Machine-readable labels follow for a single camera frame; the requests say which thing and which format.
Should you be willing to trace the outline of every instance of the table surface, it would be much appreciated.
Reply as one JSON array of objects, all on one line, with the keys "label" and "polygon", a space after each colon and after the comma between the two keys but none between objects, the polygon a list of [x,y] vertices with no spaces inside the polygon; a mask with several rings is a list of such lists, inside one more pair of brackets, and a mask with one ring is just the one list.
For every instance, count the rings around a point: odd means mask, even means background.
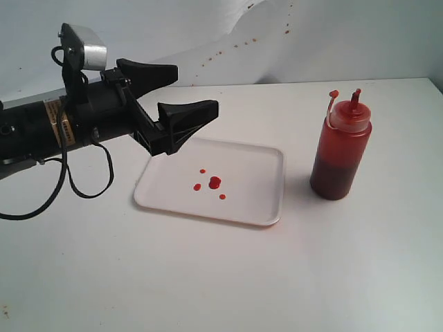
[{"label": "table surface", "polygon": [[[373,131],[350,194],[308,184],[328,93],[362,88]],[[116,179],[94,200],[66,183],[43,215],[0,221],[0,331],[443,331],[443,96],[427,79],[166,88],[141,100],[220,101],[200,137],[287,157],[281,220],[239,227],[133,202],[149,159],[106,143]],[[101,150],[69,154],[78,186],[107,182]],[[2,212],[29,212],[59,165],[0,182]]]}]

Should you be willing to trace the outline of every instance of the ketchup bottle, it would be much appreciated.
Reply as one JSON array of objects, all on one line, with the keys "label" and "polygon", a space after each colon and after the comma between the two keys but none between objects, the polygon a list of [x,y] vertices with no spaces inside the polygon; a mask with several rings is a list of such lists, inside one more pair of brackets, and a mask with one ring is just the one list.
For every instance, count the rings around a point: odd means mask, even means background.
[{"label": "ketchup bottle", "polygon": [[331,101],[309,181],[324,199],[335,201],[347,195],[371,134],[371,111],[359,103],[360,92],[357,89],[351,100],[337,103],[332,112],[338,91],[329,93]]}]

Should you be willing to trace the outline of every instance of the red sauce drop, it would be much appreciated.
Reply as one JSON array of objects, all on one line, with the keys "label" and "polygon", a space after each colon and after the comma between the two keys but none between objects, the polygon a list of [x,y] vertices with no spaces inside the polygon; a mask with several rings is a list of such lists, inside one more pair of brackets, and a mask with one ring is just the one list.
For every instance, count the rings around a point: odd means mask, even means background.
[{"label": "red sauce drop", "polygon": [[218,176],[212,176],[209,180],[210,189],[218,189],[222,180]]}]

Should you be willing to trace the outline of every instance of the bottle cap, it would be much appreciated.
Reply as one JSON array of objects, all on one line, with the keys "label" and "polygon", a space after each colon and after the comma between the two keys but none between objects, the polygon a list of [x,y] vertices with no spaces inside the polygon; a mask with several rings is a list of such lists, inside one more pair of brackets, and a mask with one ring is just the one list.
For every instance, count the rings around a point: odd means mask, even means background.
[{"label": "bottle cap", "polygon": [[335,104],[329,118],[331,127],[347,133],[359,133],[368,128],[371,110],[359,102],[360,92],[357,89],[351,100]]}]

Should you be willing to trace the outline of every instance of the white wall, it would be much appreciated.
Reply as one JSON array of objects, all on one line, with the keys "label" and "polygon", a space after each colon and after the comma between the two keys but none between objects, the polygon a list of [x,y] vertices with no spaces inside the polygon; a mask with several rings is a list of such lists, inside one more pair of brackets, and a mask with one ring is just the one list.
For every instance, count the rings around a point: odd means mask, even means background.
[{"label": "white wall", "polygon": [[441,0],[258,2],[3,0],[0,98],[62,85],[49,51],[63,21],[92,27],[108,66],[117,57],[178,64],[178,85],[431,77],[443,89]]}]

